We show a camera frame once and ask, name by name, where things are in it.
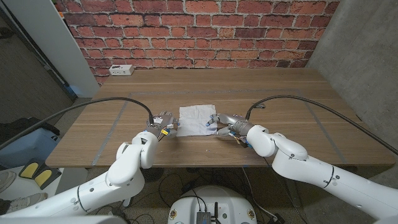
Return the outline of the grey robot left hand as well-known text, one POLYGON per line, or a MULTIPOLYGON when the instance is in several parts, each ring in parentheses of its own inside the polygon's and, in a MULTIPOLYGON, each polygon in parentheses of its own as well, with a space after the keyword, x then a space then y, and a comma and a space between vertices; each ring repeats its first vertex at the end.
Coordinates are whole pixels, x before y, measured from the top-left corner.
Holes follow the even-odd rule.
POLYGON ((172 112, 162 111, 153 115, 153 123, 146 122, 146 131, 154 134, 160 141, 163 137, 174 138, 177 135, 179 120, 172 112))

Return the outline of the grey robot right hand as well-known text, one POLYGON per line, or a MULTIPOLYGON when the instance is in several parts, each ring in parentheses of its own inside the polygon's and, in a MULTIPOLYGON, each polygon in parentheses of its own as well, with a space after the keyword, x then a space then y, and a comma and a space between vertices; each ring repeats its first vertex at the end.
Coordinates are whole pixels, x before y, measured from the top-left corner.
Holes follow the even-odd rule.
POLYGON ((247 136, 249 130, 254 127, 252 123, 238 115, 230 115, 223 113, 216 113, 210 116, 210 120, 205 124, 206 127, 213 123, 222 123, 226 127, 219 129, 216 132, 217 136, 228 136, 231 133, 238 134, 240 136, 247 136))

